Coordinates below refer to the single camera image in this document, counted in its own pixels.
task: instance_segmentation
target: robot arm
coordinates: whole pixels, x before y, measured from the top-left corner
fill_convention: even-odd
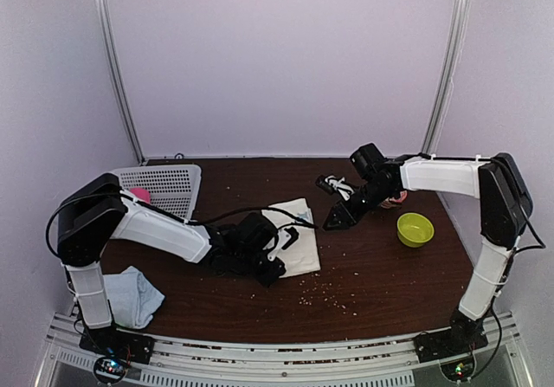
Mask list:
[[[141,363],[150,358],[152,339],[116,331],[106,296],[100,257],[110,239],[139,242],[220,272],[251,274],[269,286],[286,272],[279,251],[299,238],[293,227],[277,229],[258,213],[221,227],[189,222],[122,190],[110,173],[75,192],[56,212],[57,255],[73,284],[87,332],[81,347],[116,355],[128,348],[132,360]]]
[[[389,159],[369,144],[353,153],[351,162],[367,183],[332,207],[324,229],[348,229],[386,198],[398,197],[401,190],[454,192],[480,200],[482,248],[472,279],[452,315],[450,332],[438,340],[440,334],[418,337],[418,355],[421,361],[438,359],[444,358],[441,351],[449,356],[466,352],[473,343],[486,344],[480,335],[482,321],[503,284],[532,212],[531,197],[512,156],[500,153],[494,158],[470,159],[403,155]],[[319,177],[316,184],[334,193],[326,179]]]

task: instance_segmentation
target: plastic bin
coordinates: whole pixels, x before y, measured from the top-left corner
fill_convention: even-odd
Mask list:
[[[150,192],[151,204],[171,214],[190,219],[200,191],[202,170],[195,164],[141,166],[112,171],[121,187],[144,188]]]

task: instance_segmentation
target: yellow-green bowl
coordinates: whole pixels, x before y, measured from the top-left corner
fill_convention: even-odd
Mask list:
[[[398,239],[411,248],[421,247],[435,235],[435,227],[424,216],[408,212],[398,218]]]

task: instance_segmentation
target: gray cloth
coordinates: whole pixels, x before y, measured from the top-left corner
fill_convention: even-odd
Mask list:
[[[146,327],[165,298],[133,266],[120,274],[105,275],[104,283],[115,322],[126,328]]]

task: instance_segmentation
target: white wall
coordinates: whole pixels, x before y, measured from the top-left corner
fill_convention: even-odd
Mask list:
[[[0,374],[29,385],[69,297],[44,244],[70,192],[132,165],[93,0],[0,0]]]
[[[554,0],[471,0],[454,95],[437,154],[510,152],[535,202],[532,223],[549,249],[518,257],[501,310],[512,310],[538,385],[554,365]],[[461,238],[479,253],[477,202],[446,196]],[[531,242],[527,236],[523,243]]]
[[[146,156],[421,146],[454,0],[108,0]]]

